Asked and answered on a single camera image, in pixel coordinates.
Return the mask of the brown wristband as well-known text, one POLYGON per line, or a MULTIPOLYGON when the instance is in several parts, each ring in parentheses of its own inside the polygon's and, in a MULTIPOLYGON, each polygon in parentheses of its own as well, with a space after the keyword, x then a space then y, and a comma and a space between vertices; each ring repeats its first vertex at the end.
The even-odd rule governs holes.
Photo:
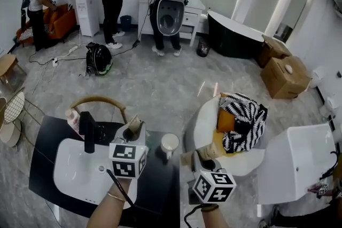
POLYGON ((215 211, 219 208, 218 204, 202 204, 201 205, 201 212, 202 213, 208 213, 215 211))

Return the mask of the striped seat cushion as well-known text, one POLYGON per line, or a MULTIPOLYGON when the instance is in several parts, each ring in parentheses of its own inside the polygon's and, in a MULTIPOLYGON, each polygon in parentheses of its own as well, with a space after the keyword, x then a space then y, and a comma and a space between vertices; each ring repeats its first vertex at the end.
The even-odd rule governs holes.
MULTIPOLYGON (((44 30, 47 34, 53 34, 55 31, 50 30, 50 25, 45 24, 44 25, 44 30)), ((27 28, 23 33, 20 34, 19 36, 19 41, 24 41, 26 39, 33 38, 33 30, 32 27, 27 28)))

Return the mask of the black basin faucet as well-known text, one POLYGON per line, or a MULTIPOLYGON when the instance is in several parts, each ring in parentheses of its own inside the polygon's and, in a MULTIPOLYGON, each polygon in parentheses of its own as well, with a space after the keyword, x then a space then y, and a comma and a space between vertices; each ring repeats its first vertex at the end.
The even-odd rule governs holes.
POLYGON ((84 151, 88 154, 95 152, 95 142, 103 136, 100 127, 89 112, 81 112, 79 133, 84 136, 84 151))

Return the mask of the person's right forearm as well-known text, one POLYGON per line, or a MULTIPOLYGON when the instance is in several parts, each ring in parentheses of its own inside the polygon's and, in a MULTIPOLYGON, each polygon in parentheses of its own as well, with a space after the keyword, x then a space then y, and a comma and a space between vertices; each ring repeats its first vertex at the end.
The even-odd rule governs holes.
POLYGON ((205 228, 225 228, 225 221, 220 209, 215 211, 202 213, 205 228))

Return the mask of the dark blue waste bin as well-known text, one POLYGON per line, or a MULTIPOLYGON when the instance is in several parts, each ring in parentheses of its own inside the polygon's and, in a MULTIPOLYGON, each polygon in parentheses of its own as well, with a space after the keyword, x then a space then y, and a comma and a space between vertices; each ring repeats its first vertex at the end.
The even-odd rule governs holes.
POLYGON ((120 17, 121 28, 123 32, 129 32, 131 29, 131 16, 123 15, 120 17))

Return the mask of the white cabinet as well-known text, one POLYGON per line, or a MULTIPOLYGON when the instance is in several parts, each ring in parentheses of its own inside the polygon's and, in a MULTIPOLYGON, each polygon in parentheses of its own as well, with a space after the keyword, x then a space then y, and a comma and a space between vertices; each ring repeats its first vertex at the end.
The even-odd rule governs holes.
MULTIPOLYGON (((197 34, 198 26, 200 23, 202 11, 205 10, 204 4, 201 0, 188 0, 185 7, 182 28, 180 31, 180 38, 190 41, 189 46, 192 47, 197 34)), ((153 29, 149 19, 149 0, 139 0, 138 9, 138 34, 153 34, 153 29)))

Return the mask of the person's black trouser leg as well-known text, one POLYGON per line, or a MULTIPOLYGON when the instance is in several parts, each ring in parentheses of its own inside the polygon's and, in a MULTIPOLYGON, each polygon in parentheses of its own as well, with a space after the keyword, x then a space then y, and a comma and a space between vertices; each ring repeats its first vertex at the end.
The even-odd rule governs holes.
POLYGON ((339 219, 331 207, 302 216, 283 216, 277 215, 273 223, 278 227, 293 228, 342 228, 342 219, 339 219))

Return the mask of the white ceramic mug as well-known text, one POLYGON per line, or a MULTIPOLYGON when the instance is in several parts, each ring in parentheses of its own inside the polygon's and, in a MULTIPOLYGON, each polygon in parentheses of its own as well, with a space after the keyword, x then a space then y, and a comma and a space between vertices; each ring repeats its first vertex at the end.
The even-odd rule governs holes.
POLYGON ((166 160, 170 160, 172 154, 176 151, 180 144, 180 140, 177 135, 173 133, 165 134, 161 139, 161 149, 165 153, 166 160))

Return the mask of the person's left forearm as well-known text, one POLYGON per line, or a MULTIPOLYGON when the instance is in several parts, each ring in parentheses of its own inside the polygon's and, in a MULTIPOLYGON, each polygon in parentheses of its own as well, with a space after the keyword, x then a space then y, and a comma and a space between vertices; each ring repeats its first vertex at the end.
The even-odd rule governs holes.
POLYGON ((127 201, 113 183, 107 194, 88 220, 86 228, 118 228, 123 207, 127 201))

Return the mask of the white sink basin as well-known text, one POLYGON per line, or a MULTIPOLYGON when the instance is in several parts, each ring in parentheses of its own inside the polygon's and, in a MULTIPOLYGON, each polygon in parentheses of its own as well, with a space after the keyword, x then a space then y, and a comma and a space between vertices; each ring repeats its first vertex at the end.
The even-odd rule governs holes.
POLYGON ((111 169, 109 146, 95 145, 95 152, 84 151, 84 142, 66 138, 58 146, 53 180, 57 189, 73 198, 92 205, 101 203, 114 181, 105 171, 111 169))

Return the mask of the orange cushion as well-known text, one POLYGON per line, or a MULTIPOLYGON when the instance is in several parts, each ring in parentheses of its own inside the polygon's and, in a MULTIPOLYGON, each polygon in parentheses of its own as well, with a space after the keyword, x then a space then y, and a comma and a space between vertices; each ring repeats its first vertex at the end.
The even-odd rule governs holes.
POLYGON ((235 116, 223 108, 219 108, 219 115, 217 120, 218 132, 230 132, 235 129, 235 116))

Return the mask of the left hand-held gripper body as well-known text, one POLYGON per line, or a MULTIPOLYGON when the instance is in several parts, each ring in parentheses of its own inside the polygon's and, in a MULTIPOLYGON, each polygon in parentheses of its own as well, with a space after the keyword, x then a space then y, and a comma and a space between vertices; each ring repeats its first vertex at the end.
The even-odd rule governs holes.
POLYGON ((146 166, 147 146, 110 143, 111 171, 117 178, 139 179, 146 166))

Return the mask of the dark green bathtub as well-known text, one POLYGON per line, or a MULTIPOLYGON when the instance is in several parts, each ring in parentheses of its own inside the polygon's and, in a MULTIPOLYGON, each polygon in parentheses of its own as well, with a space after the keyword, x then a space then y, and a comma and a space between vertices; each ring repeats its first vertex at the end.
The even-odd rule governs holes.
POLYGON ((217 53, 232 58, 251 59, 264 42, 262 33, 208 10, 208 41, 217 53))

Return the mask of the black mesh bin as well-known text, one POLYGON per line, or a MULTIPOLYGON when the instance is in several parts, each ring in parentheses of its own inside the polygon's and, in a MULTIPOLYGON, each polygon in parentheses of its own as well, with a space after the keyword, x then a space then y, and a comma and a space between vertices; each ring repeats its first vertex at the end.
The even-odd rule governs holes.
POLYGON ((205 38, 200 38, 196 49, 196 54, 202 58, 207 57, 211 47, 205 38))

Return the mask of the white pedal bin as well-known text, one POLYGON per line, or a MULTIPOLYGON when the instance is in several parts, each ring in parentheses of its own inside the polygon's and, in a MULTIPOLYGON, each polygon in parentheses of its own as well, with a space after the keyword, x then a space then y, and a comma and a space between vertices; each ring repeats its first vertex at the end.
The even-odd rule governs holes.
POLYGON ((310 83, 311 88, 316 88, 320 85, 320 83, 323 81, 324 77, 326 76, 328 71, 327 66, 317 66, 315 69, 312 70, 312 81, 310 83))
POLYGON ((336 102, 333 98, 327 97, 324 101, 324 104, 320 108, 320 114, 324 118, 328 118, 329 116, 334 117, 337 109, 336 102))

